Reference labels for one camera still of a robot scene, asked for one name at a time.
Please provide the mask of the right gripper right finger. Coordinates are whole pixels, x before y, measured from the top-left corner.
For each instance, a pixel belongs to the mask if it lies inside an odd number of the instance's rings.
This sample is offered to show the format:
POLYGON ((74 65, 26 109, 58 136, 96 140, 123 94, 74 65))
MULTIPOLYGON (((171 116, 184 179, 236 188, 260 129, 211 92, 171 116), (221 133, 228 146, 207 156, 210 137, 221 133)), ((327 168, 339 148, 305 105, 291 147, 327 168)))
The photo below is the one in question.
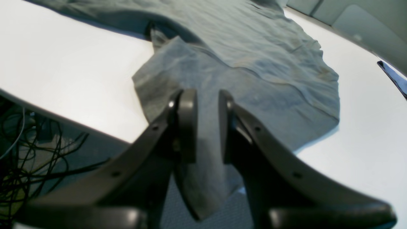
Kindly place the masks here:
POLYGON ((243 178, 256 229, 391 229, 392 206, 319 173, 232 95, 218 95, 221 152, 243 178))

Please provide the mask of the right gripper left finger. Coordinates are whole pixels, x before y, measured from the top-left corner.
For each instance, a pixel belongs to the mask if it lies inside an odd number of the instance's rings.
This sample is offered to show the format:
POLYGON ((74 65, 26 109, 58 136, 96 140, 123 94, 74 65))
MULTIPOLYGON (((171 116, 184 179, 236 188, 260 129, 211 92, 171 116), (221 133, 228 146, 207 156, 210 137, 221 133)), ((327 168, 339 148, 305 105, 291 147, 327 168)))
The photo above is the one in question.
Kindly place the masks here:
POLYGON ((176 90, 122 154, 89 176, 30 201, 17 229, 158 229, 172 171, 195 163, 197 91, 176 90))

